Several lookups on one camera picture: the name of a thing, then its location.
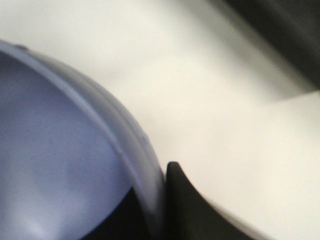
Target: black object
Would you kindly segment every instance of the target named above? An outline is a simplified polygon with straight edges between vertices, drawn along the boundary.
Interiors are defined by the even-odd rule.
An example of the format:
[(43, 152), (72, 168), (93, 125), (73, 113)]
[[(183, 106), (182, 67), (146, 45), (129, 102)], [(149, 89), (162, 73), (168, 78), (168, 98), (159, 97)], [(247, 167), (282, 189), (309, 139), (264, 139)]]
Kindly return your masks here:
[(262, 240), (264, 237), (232, 219), (227, 221), (192, 186), (177, 162), (166, 172), (167, 223), (174, 240)]
[(320, 1), (224, 1), (320, 87)]

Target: black curved edge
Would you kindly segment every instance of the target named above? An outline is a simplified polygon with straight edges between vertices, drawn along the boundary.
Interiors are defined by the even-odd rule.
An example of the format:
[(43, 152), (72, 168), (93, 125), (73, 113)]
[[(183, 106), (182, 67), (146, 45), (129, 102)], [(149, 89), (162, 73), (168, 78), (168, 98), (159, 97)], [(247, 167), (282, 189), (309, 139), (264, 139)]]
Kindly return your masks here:
[(143, 211), (135, 191), (131, 188), (111, 215), (81, 240), (150, 239)]
[(170, 162), (166, 172), (167, 226), (172, 240), (262, 240), (253, 230), (254, 238), (223, 218), (197, 192), (180, 165)]
[(320, 88), (320, 1), (223, 1)]

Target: plastic container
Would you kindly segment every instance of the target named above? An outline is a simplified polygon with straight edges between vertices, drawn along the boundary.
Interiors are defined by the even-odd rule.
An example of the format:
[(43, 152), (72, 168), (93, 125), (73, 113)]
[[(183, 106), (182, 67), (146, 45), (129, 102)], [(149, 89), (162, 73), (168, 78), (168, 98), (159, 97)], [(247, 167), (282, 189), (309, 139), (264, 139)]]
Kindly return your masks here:
[(164, 180), (137, 122), (76, 70), (0, 41), (0, 239), (81, 239), (131, 187), (158, 236)]

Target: white surface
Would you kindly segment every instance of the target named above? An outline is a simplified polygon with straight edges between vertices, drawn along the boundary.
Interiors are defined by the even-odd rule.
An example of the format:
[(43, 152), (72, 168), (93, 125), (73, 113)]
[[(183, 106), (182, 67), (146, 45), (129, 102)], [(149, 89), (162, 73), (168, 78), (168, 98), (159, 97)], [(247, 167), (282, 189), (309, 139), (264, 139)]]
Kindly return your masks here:
[(304, 80), (218, 8), (8, 0), (0, 28), (3, 40), (107, 88), (140, 122), (163, 169), (180, 162), (211, 202), (274, 239), (320, 236), (319, 93), (304, 94)]

